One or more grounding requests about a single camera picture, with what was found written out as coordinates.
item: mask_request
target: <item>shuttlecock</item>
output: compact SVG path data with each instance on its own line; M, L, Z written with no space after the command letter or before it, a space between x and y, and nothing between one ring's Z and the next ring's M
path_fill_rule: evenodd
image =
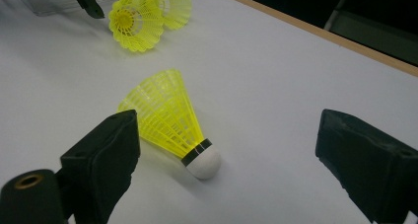
M123 48L144 52L153 48L163 33L162 11L155 0L118 0L109 13L113 38Z
M154 0L162 10L164 24L177 30L187 24L191 13L191 0Z
M221 156L203 137L178 70L157 73L134 88L118 111L132 109L137 111L140 137L178 156L198 179L217 173Z

